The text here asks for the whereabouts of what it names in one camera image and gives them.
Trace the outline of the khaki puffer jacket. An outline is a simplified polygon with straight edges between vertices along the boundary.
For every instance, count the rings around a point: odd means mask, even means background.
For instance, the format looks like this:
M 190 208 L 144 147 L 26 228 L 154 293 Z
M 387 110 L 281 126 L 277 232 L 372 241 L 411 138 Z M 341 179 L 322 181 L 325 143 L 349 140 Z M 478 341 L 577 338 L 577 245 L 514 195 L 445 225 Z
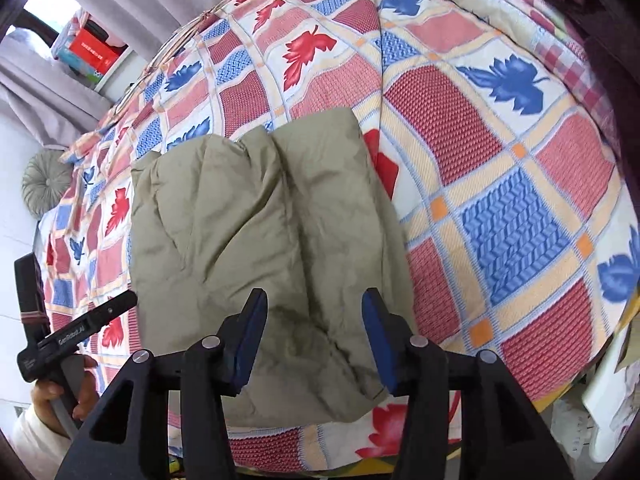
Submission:
M 132 287 L 142 344 L 188 348 L 242 310 L 268 316 L 250 381 L 224 401 L 235 427 L 354 422 L 386 396 L 360 301 L 376 288 L 413 316 L 404 233 L 347 107 L 206 134 L 131 169 Z

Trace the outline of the white plastic basket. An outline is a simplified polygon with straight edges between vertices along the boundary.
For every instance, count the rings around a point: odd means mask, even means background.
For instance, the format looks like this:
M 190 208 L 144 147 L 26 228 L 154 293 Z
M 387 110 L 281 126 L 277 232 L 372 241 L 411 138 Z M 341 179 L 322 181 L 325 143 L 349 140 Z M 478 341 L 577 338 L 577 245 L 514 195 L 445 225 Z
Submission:
M 575 394 L 552 405 L 551 434 L 571 460 L 587 451 L 596 464 L 607 462 L 639 411 L 639 362 L 629 361 L 631 328 L 608 346 L 594 375 Z

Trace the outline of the round grey-green pleated cushion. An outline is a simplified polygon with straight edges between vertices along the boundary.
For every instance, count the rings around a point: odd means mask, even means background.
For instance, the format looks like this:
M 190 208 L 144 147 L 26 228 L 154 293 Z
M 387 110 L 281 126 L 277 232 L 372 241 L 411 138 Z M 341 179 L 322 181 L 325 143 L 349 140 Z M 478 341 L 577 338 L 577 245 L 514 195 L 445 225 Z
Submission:
M 22 177 L 26 209 L 37 220 L 54 208 L 70 187 L 73 166 L 61 162 L 62 151 L 44 148 L 29 159 Z

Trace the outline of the patchwork leaf pattern quilt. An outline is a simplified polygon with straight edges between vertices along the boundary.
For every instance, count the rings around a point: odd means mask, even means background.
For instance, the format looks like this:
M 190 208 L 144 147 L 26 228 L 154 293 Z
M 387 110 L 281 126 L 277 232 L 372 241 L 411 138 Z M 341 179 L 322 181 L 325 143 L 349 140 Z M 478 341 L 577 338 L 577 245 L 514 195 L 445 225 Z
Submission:
M 544 408 L 604 347 L 639 278 L 612 148 L 535 55 L 451 0 L 222 0 L 178 28 L 66 153 L 43 230 L 54 328 L 130 282 L 130 168 L 208 133 L 348 106 L 397 211 L 413 312 L 494 350 Z

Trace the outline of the red box on shelf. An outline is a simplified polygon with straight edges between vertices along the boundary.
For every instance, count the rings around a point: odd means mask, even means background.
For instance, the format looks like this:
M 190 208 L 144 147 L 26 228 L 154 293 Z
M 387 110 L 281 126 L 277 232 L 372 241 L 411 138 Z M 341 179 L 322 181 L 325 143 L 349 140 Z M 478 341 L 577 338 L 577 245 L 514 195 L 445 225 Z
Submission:
M 70 52 L 105 75 L 118 60 L 125 47 L 112 47 L 82 28 L 68 47 Z

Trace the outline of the pink plaid bed blanket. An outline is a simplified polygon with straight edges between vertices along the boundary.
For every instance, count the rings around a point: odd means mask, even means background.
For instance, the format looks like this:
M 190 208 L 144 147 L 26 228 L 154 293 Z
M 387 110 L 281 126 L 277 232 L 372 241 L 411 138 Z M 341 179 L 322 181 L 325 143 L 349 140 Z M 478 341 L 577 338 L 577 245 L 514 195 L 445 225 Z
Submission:
M 561 13 L 544 0 L 451 0 L 535 55 L 585 107 L 615 155 L 620 135 L 614 108 L 589 61 L 584 42 Z

